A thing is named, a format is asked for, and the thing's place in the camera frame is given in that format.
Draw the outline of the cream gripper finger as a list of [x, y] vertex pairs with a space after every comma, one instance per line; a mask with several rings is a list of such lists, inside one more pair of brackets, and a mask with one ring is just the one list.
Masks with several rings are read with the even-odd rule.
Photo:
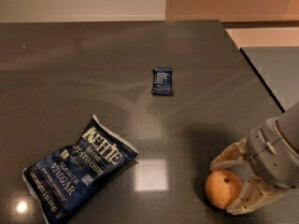
[[270, 185], [261, 178], [253, 177], [244, 183], [238, 197], [226, 208], [226, 211], [232, 215], [250, 213], [276, 202], [284, 194], [284, 188]]
[[232, 166], [246, 164], [247, 158], [247, 139], [243, 138], [239, 142], [234, 142], [226, 147], [211, 163], [210, 171], [226, 169]]

